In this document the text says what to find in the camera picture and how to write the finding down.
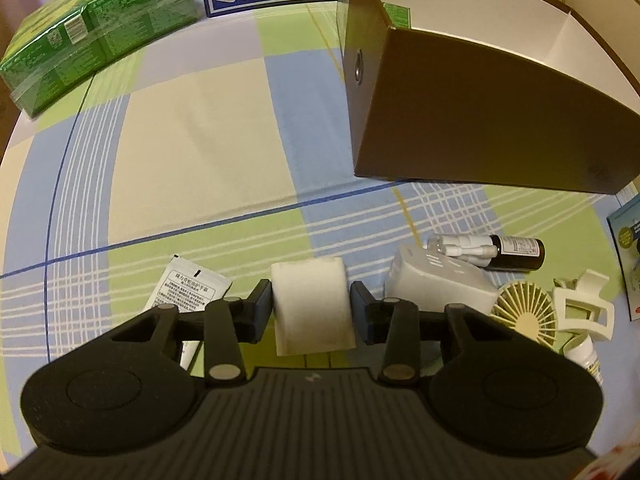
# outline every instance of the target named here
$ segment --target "green label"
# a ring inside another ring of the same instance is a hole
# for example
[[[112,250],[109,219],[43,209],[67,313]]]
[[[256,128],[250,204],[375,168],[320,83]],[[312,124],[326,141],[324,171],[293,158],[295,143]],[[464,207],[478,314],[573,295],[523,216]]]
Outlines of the green label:
[[[411,10],[409,7],[388,4],[383,2],[386,13],[391,18],[391,22],[399,28],[411,28]]]

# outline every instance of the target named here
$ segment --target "table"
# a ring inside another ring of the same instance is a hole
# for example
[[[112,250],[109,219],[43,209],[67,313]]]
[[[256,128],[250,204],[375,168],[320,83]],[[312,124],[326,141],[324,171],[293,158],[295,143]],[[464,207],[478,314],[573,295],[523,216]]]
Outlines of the table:
[[[616,197],[352,171],[332,3],[198,22],[22,116],[0,166],[0,469],[33,447],[18,401],[27,377],[137,314],[173,254],[233,278],[234,296],[273,262],[341,256],[380,295],[397,245],[432,232],[541,238],[531,277],[546,290],[585,268],[612,277],[618,319],[596,345],[606,406],[591,446],[628,435],[640,330],[606,225]],[[242,350],[249,369],[372,365],[382,352],[278,358],[272,324]]]

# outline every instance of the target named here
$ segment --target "yellow fan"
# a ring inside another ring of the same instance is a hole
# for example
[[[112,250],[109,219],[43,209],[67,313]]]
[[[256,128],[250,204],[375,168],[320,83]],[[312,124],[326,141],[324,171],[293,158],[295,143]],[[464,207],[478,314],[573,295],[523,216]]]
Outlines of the yellow fan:
[[[556,342],[556,310],[551,297],[535,283],[518,280],[500,288],[490,317],[551,348]]]

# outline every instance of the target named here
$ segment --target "green tissue package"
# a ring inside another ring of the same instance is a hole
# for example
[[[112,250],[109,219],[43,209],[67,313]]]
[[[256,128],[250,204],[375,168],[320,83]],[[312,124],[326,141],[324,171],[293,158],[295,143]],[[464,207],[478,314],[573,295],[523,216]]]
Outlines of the green tissue package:
[[[197,19],[194,0],[50,0],[20,25],[0,75],[34,116],[114,60]]]

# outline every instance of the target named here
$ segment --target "green packaging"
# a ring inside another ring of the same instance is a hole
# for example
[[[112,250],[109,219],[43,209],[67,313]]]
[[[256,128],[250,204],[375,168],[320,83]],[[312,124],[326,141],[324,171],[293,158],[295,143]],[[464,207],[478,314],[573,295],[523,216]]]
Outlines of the green packaging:
[[[50,0],[20,25],[0,75],[33,116],[107,64],[196,19],[193,0]]]

